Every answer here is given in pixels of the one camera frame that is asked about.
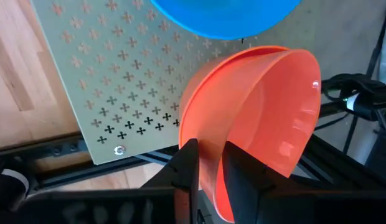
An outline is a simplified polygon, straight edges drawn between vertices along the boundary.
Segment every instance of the cross-shaped hole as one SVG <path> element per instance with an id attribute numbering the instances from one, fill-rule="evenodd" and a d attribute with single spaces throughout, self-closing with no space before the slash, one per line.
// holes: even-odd
<path id="1" fill-rule="evenodd" d="M 149 104 L 150 104 L 149 101 L 143 100 L 141 103 L 141 106 L 143 106 L 144 108 L 147 108 Z"/>
<path id="2" fill-rule="evenodd" d="M 169 27 L 169 23 L 167 23 L 167 21 L 163 20 L 161 22 L 161 25 L 158 25 L 158 27 L 162 30 L 162 31 L 167 31 L 168 30 L 168 27 Z"/>
<path id="3" fill-rule="evenodd" d="M 161 50 L 165 53 L 165 54 L 169 54 L 171 52 L 171 47 L 168 45 L 168 44 L 164 44 L 164 46 L 161 48 Z"/>
<path id="4" fill-rule="evenodd" d="M 98 121 L 97 119 L 94 119 L 91 124 L 94 125 L 95 127 L 99 128 L 99 124 L 101 124 L 101 121 Z"/>
<path id="5" fill-rule="evenodd" d="M 105 129 L 105 131 L 109 132 L 110 134 L 113 133 L 113 130 L 114 128 L 111 127 L 110 125 L 108 125 L 107 128 Z"/>
<path id="6" fill-rule="evenodd" d="M 106 116 L 107 113 L 108 113 L 108 110 L 106 110 L 105 108 L 101 108 L 101 109 L 100 109 L 99 114 L 102 114 L 103 116 Z"/>
<path id="7" fill-rule="evenodd" d="M 125 20 L 126 23 L 131 23 L 131 20 L 133 20 L 133 16 L 130 15 L 128 12 L 124 12 L 123 20 Z"/>
<path id="8" fill-rule="evenodd" d="M 95 89 L 93 92 L 93 95 L 95 95 L 97 98 L 99 98 L 103 94 L 103 91 Z"/>
<path id="9" fill-rule="evenodd" d="M 151 95 L 152 97 L 155 97 L 156 96 L 156 93 L 158 93 L 157 90 L 154 90 L 154 88 L 150 89 L 150 92 L 148 92 L 149 95 Z"/>
<path id="10" fill-rule="evenodd" d="M 127 106 L 125 103 L 123 103 L 123 106 L 120 107 L 120 110 L 123 110 L 124 112 L 126 112 L 126 110 L 129 109 L 129 106 Z"/>
<path id="11" fill-rule="evenodd" d="M 158 78 L 158 81 L 156 83 L 159 84 L 160 86 L 162 86 L 165 82 L 166 82 L 166 80 L 160 77 L 160 78 Z"/>
<path id="12" fill-rule="evenodd" d="M 86 107 L 89 108 L 90 110 L 92 110 L 93 106 L 95 105 L 94 102 L 90 101 L 90 100 L 87 100 L 87 103 L 86 103 Z"/>
<path id="13" fill-rule="evenodd" d="M 179 107 L 179 105 L 177 105 L 176 103 L 173 103 L 173 105 L 171 106 L 171 109 L 176 111 L 178 109 L 178 107 Z"/>
<path id="14" fill-rule="evenodd" d="M 143 87 L 145 86 L 146 84 L 144 82 L 142 82 L 141 80 L 139 80 L 139 83 L 136 85 L 136 87 L 139 87 L 139 89 L 143 90 Z"/>
<path id="15" fill-rule="evenodd" d="M 125 87 L 121 85 L 117 85 L 117 87 L 114 89 L 117 93 L 122 94 L 123 91 L 125 90 Z"/>
<path id="16" fill-rule="evenodd" d="M 144 132 L 144 131 L 146 131 L 146 130 L 139 127 L 139 131 L 136 131 L 136 132 L 137 132 L 137 133 L 140 133 L 140 135 L 143 135 L 143 132 Z"/>
<path id="17" fill-rule="evenodd" d="M 129 57 L 129 55 L 125 52 L 125 50 L 120 50 L 120 53 L 117 56 L 122 60 L 126 60 Z"/>
<path id="18" fill-rule="evenodd" d="M 179 53 L 176 53 L 174 59 L 177 63 L 180 63 L 183 60 L 183 56 L 181 56 Z"/>
<path id="19" fill-rule="evenodd" d="M 131 92 L 131 94 L 129 95 L 128 99 L 132 99 L 132 101 L 135 101 L 136 97 L 138 97 L 138 94 L 134 94 L 133 92 Z"/>
<path id="20" fill-rule="evenodd" d="M 126 136 L 126 133 L 123 133 L 122 131 L 120 131 L 120 134 L 117 135 L 117 137 L 121 138 L 121 139 L 124 139 Z"/>
<path id="21" fill-rule="evenodd" d="M 125 74 L 126 75 L 123 76 L 123 78 L 126 79 L 128 82 L 130 82 L 134 78 L 134 75 L 130 74 L 130 72 L 126 72 Z"/>
<path id="22" fill-rule="evenodd" d="M 149 68 L 146 72 L 144 72 L 144 75 L 151 78 L 154 75 L 154 71 L 150 70 Z"/>
<path id="23" fill-rule="evenodd" d="M 102 144 L 104 144 L 106 140 L 107 140 L 107 138 L 104 138 L 103 136 L 100 136 L 99 139 L 98 139 L 98 142 L 101 142 Z"/>
<path id="24" fill-rule="evenodd" d="M 130 37 L 130 38 L 129 38 L 128 44 L 129 44 L 132 48 L 134 48 L 134 47 L 136 46 L 137 43 L 138 43 L 138 41 L 135 40 L 135 39 L 133 39 L 133 37 Z"/>
<path id="25" fill-rule="evenodd" d="M 132 123 L 131 121 L 128 121 L 125 126 L 131 129 L 132 125 L 134 125 L 134 123 Z"/>
<path id="26" fill-rule="evenodd" d="M 138 60 L 133 61 L 132 67 L 134 67 L 135 69 L 139 70 L 141 66 L 142 66 L 142 62 L 140 62 Z"/>
<path id="27" fill-rule="evenodd" d="M 113 29 L 113 33 L 117 37 L 121 37 L 123 35 L 123 32 L 124 32 L 124 30 L 121 27 L 119 27 L 119 26 L 115 26 L 115 28 Z"/>
<path id="28" fill-rule="evenodd" d="M 117 101 L 117 98 L 113 98 L 112 96 L 109 97 L 108 100 L 106 100 L 107 103 L 111 103 L 111 105 L 114 105 L 114 102 Z"/>
<path id="29" fill-rule="evenodd" d="M 165 96 L 162 96 L 161 99 L 160 99 L 160 102 L 163 103 L 163 104 L 166 104 L 168 101 L 168 98 L 166 98 Z"/>
<path id="30" fill-rule="evenodd" d="M 158 113 L 161 111 L 161 109 L 159 109 L 157 106 L 154 107 L 154 110 L 152 110 L 151 112 L 155 113 L 156 115 L 158 115 Z"/>
<path id="31" fill-rule="evenodd" d="M 114 73 L 118 73 L 118 70 L 120 69 L 121 67 L 119 65 L 117 65 L 116 63 L 112 63 L 111 66 L 109 67 L 109 69 L 114 72 Z"/>
<path id="32" fill-rule="evenodd" d="M 152 121 L 153 121 L 153 119 L 150 119 L 149 117 L 147 117 L 146 120 L 144 120 L 143 122 L 145 122 L 148 125 L 150 125 Z"/>
<path id="33" fill-rule="evenodd" d="M 159 131 L 161 131 L 161 128 L 163 128 L 163 127 L 164 127 L 164 125 L 158 123 L 157 126 L 156 126 L 156 129 L 158 129 Z"/>
<path id="34" fill-rule="evenodd" d="M 170 91 L 172 94 L 175 92 L 176 90 L 176 87 L 174 87 L 173 84 L 171 84 L 171 86 L 168 88 L 168 91 Z"/>
<path id="35" fill-rule="evenodd" d="M 123 119 L 123 117 L 118 116 L 118 114 L 116 114 L 116 115 L 114 115 L 114 118 L 112 120 L 119 123 L 121 119 Z"/>
<path id="36" fill-rule="evenodd" d="M 166 115 L 163 116 L 162 118 L 164 118 L 166 121 L 168 121 L 170 117 L 171 117 L 171 115 L 169 115 L 168 113 L 166 113 Z"/>
<path id="37" fill-rule="evenodd" d="M 174 32 L 174 40 L 175 40 L 175 42 L 178 42 L 180 38 L 181 38 L 181 35 L 178 34 L 177 32 Z"/>
<path id="38" fill-rule="evenodd" d="M 185 80 L 185 77 L 183 77 L 181 74 L 178 74 L 178 76 L 176 77 L 176 80 L 177 80 L 179 83 L 182 83 L 182 81 Z"/>
<path id="39" fill-rule="evenodd" d="M 142 112 L 139 112 L 139 111 L 135 111 L 135 113 L 132 114 L 132 116 L 134 116 L 134 117 L 136 117 L 138 119 L 139 119 L 139 116 L 141 116 L 141 115 L 142 115 Z"/>
<path id="40" fill-rule="evenodd" d="M 110 85 L 111 79 L 108 77 L 103 77 L 103 80 L 101 81 L 105 86 Z"/>
<path id="41" fill-rule="evenodd" d="M 172 66 L 168 65 L 167 69 L 166 69 L 166 72 L 168 73 L 168 75 L 171 75 L 174 72 L 174 70 L 175 70 L 175 68 L 173 68 Z"/>
<path id="42" fill-rule="evenodd" d="M 175 119 L 175 122 L 173 122 L 173 124 L 175 124 L 177 127 L 179 127 L 179 120 Z"/>

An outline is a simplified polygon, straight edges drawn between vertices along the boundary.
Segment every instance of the blue bowl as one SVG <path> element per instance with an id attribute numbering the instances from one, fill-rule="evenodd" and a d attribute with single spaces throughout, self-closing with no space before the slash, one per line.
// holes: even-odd
<path id="1" fill-rule="evenodd" d="M 256 35 L 286 17 L 300 0 L 152 0 L 168 18 L 203 37 Z"/>

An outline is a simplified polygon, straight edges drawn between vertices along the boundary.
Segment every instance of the wooden surface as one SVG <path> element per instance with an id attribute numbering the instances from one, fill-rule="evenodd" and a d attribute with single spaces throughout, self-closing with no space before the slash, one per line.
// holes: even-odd
<path id="1" fill-rule="evenodd" d="M 365 72 L 384 19 L 386 0 L 318 1 L 323 4 L 323 12 L 314 54 L 321 66 L 322 78 L 343 72 Z M 343 122 L 318 134 L 340 147 L 348 127 L 349 123 Z M 26 0 L 0 0 L 0 147 L 77 130 L 31 5 Z M 87 153 L 81 153 L 41 159 L 37 165 L 47 170 L 88 159 Z M 63 189 L 139 187 L 160 168 L 156 164 L 136 167 Z"/>
<path id="2" fill-rule="evenodd" d="M 78 131 L 78 124 L 29 1 L 0 0 L 0 147 Z M 37 161 L 49 170 L 87 161 L 87 152 Z M 64 189 L 140 187 L 157 164 L 86 180 Z"/>

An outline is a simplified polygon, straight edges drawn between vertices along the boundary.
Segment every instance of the metal frame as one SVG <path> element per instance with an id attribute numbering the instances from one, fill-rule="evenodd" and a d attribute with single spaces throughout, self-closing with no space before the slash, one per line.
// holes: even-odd
<path id="1" fill-rule="evenodd" d="M 286 178 L 226 142 L 222 165 L 235 223 L 332 223 L 336 219 L 339 223 L 361 223 L 375 217 L 386 220 L 386 183 L 319 140 L 313 136 L 304 154 L 314 148 L 318 153 L 314 163 L 329 168 L 324 172 L 335 181 L 326 187 L 324 182 L 312 179 Z"/>
<path id="2" fill-rule="evenodd" d="M 3 207 L 12 208 L 13 204 L 17 204 L 17 210 L 14 213 L 6 214 L 13 217 L 14 222 L 11 223 L 102 222 L 99 220 L 107 223 L 152 223 L 152 221 L 158 223 L 158 220 L 163 223 L 179 223 L 178 221 L 195 223 L 199 188 L 198 148 L 198 141 L 190 139 L 172 156 L 163 169 L 139 189 L 50 191 L 36 194 L 20 205 L 16 202 L 0 200 L 0 211 Z M 131 161 L 135 165 L 140 163 L 138 158 L 131 157 L 111 162 L 108 167 L 117 168 L 112 164 L 119 164 L 118 167 L 121 167 L 124 165 L 123 161 L 124 163 Z M 0 182 L 5 183 L 3 181 L 5 178 L 1 176 Z M 1 185 L 0 194 L 15 195 L 14 192 L 10 194 L 3 190 L 11 189 L 14 185 L 13 182 L 6 183 Z M 24 191 L 19 191 L 19 195 L 24 196 Z"/>
<path id="3" fill-rule="evenodd" d="M 319 117 L 325 117 L 336 113 L 345 112 L 344 105 L 340 102 L 332 102 L 321 105 Z M 81 133 L 72 133 L 58 136 L 56 138 L 48 138 L 41 141 L 34 141 L 28 144 L 19 144 L 15 146 L 4 147 L 0 149 L 0 158 L 20 157 L 23 161 L 30 164 L 30 161 L 41 159 L 44 157 L 60 157 L 68 154 L 87 151 L 87 145 L 83 140 Z M 40 173 L 34 173 L 36 180 L 35 186 L 32 188 L 32 193 L 39 190 L 47 190 L 62 185 L 71 184 L 81 180 L 98 177 L 112 172 L 117 172 L 124 169 L 134 168 L 155 162 L 165 165 L 178 151 L 178 146 L 171 146 L 165 149 L 141 154 L 126 159 L 121 159 L 114 162 L 109 162 L 102 165 L 95 165 L 92 161 L 81 162 L 67 167 L 62 167 L 55 170 L 49 170 Z M 356 170 L 347 168 L 356 161 L 344 155 L 341 151 L 331 146 L 327 142 L 313 135 L 309 140 L 306 149 L 303 152 L 298 166 L 302 168 L 315 181 L 320 180 L 325 186 L 328 184 L 345 185 L 346 187 L 356 186 L 355 178 L 366 173 L 363 167 Z M 317 183 L 313 180 L 304 180 L 300 177 L 292 176 L 302 182 L 310 182 L 313 185 Z"/>

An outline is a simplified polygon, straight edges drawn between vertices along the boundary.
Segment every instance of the green metal sheet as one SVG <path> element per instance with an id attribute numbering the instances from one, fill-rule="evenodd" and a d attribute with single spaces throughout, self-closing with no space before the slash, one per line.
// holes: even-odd
<path id="1" fill-rule="evenodd" d="M 242 43 L 194 35 L 147 0 L 32 3 L 95 164 L 177 144 L 179 101 L 195 71 L 257 45 L 311 50 L 319 14 L 304 0 Z"/>

